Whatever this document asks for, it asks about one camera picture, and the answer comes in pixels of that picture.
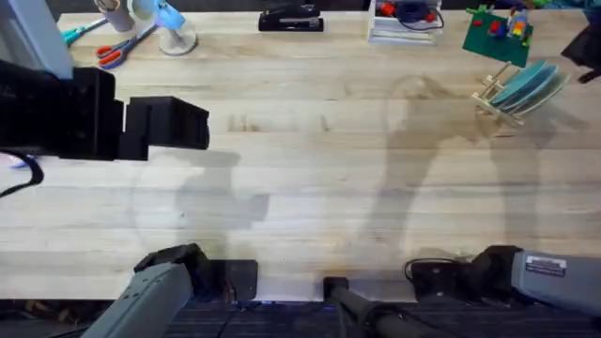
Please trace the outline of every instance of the blue plate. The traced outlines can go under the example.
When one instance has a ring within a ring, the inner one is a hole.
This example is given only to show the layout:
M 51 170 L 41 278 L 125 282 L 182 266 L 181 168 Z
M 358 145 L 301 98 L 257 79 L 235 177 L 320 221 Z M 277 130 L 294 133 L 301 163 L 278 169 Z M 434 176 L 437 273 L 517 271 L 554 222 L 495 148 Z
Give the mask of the blue plate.
M 530 81 L 527 85 L 523 86 L 520 93 L 524 93 L 524 95 L 518 96 L 514 95 L 512 100 L 507 100 L 504 104 L 501 105 L 502 110 L 512 109 L 519 104 L 525 102 L 532 96 L 538 94 L 541 90 L 548 85 L 548 83 L 553 79 L 553 76 L 557 72 L 557 66 L 548 66 L 543 70 L 539 71 L 536 76 Z
M 538 61 L 512 77 L 504 85 L 505 88 L 490 101 L 492 104 L 501 103 L 513 96 L 521 87 L 526 85 L 545 66 L 546 61 Z
M 563 87 L 570 81 L 570 75 L 555 73 L 552 77 L 551 82 L 545 85 L 542 91 L 532 96 L 529 101 L 519 109 L 516 115 L 523 116 L 538 107 L 542 106 L 548 100 L 551 100 L 557 93 L 559 93 Z

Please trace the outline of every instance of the light wood grain surface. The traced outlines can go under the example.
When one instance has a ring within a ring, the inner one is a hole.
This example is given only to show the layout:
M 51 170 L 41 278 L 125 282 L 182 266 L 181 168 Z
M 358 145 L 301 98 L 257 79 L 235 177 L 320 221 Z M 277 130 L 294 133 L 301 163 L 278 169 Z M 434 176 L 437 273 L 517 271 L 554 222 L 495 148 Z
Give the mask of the light wood grain surface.
M 200 46 L 181 57 L 155 33 L 114 71 L 117 96 L 209 110 L 210 150 L 43 159 L 40 187 L 0 200 L 0 298 L 113 299 L 144 255 L 188 242 L 258 260 L 262 300 L 319 299 L 329 274 L 406 300 L 408 259 L 497 243 L 601 256 L 601 85 L 572 81 L 523 131 L 499 130 L 468 97 L 501 63 L 461 50 L 467 13 L 444 15 L 437 47 L 368 44 L 366 14 L 343 12 L 324 14 L 323 34 L 188 13 Z M 536 11 L 532 24 L 531 61 L 583 71 L 560 56 L 580 12 Z M 94 65 L 96 47 L 123 38 L 105 25 L 71 51 Z M 1 186 L 28 177 L 5 167 Z

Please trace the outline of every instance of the white container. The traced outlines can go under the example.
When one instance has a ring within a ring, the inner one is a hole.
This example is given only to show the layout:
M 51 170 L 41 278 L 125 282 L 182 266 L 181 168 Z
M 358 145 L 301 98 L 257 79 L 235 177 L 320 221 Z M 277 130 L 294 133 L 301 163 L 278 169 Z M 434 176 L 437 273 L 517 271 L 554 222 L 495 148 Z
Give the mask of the white container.
M 416 2 L 420 0 L 391 0 L 387 2 L 403 3 Z M 436 7 L 440 12 L 441 0 L 421 0 L 426 2 L 430 7 Z M 379 17 L 376 16 L 376 7 L 383 3 L 382 0 L 372 0 L 369 6 L 369 24 L 367 25 L 367 40 L 376 43 L 395 43 L 395 44 L 418 44 L 418 45 L 435 45 L 439 36 L 442 34 L 442 28 L 433 28 L 426 31 L 408 29 L 402 25 L 394 17 Z M 417 23 L 409 23 L 411 27 L 424 29 L 427 27 L 441 27 L 442 21 L 437 15 L 434 22 L 428 23 L 420 21 Z

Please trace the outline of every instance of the wire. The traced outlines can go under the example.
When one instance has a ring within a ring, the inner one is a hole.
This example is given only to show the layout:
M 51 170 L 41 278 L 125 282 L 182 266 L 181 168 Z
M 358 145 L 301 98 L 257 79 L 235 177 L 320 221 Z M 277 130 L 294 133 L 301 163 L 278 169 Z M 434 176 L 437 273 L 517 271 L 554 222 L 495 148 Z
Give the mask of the wire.
M 75 334 L 75 333 L 79 333 L 79 332 L 85 331 L 85 330 L 87 330 L 87 329 L 89 329 L 89 328 L 90 328 L 90 326 L 89 326 L 89 325 L 86 325 L 86 326 L 84 326 L 84 327 L 82 327 L 82 328 L 79 328 L 79 329 L 75 329 L 75 330 L 69 330 L 69 331 L 67 331 L 67 332 L 63 332 L 63 333 L 58 333 L 58 334 L 53 334 L 53 335 L 45 336 L 44 338 L 62 338 L 62 337 L 68 337 L 68 336 L 71 336 L 72 334 Z
M 232 311 L 232 314 L 224 321 L 221 328 L 217 332 L 217 335 L 215 336 L 215 338 L 221 338 L 222 334 L 225 332 L 225 328 L 227 328 L 227 326 L 229 325 L 229 322 L 232 321 L 232 319 L 234 318 L 234 316 L 236 316 L 236 314 L 238 312 L 239 312 L 239 310 Z
M 0 149 L 0 152 L 16 157 L 17 159 L 23 161 L 31 170 L 31 178 L 28 182 L 17 184 L 16 186 L 10 187 L 4 190 L 3 192 L 0 192 L 0 198 L 6 197 L 27 187 L 36 186 L 44 180 L 44 172 L 41 170 L 38 162 L 34 158 L 12 150 Z
M 415 258 L 415 259 L 411 259 L 407 263 L 405 263 L 405 266 L 403 267 L 403 271 L 405 272 L 405 278 L 407 278 L 407 280 L 410 282 L 413 282 L 413 276 L 411 276 L 408 272 L 410 271 L 411 265 L 413 263 L 418 263 L 418 262 L 445 262 L 445 263 L 450 263 L 450 264 L 461 264 L 459 261 L 452 259 L 452 258 Z
M 407 23 L 418 23 L 422 21 L 430 12 L 436 12 L 438 18 L 440 18 L 440 25 L 434 27 L 417 28 L 407 25 Z M 405 28 L 414 31 L 429 31 L 433 29 L 441 29 L 444 27 L 444 19 L 442 14 L 437 8 L 430 7 L 426 2 L 401 2 L 396 4 L 396 11 L 394 12 L 396 20 L 399 21 Z

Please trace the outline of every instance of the stapler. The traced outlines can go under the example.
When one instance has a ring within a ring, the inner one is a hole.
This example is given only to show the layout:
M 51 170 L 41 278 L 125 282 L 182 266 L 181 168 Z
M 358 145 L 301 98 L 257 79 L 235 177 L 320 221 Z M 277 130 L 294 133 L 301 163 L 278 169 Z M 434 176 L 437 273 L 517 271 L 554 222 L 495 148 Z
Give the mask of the stapler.
M 323 19 L 314 5 L 283 5 L 268 8 L 259 17 L 261 32 L 323 32 Z

